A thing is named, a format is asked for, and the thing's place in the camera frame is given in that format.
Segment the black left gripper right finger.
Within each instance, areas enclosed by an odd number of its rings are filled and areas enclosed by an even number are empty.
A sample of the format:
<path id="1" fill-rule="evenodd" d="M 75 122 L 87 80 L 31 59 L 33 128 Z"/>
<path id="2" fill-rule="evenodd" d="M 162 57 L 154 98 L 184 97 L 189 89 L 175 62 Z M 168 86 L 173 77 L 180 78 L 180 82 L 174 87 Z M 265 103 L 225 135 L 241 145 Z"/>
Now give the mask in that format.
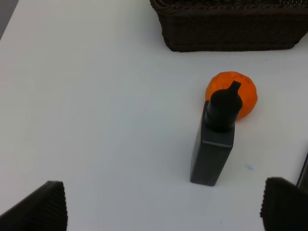
<path id="1" fill-rule="evenodd" d="M 283 178 L 268 178 L 260 217 L 266 231 L 306 231 L 308 194 Z"/>

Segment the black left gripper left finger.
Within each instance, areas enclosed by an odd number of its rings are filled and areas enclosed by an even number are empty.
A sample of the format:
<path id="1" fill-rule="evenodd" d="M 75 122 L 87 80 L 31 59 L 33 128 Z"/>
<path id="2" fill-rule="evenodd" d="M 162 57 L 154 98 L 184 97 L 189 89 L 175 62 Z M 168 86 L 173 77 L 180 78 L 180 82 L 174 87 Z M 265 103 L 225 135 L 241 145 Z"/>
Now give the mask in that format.
<path id="1" fill-rule="evenodd" d="M 47 181 L 0 216 L 2 231 L 65 231 L 68 212 L 64 183 Z"/>

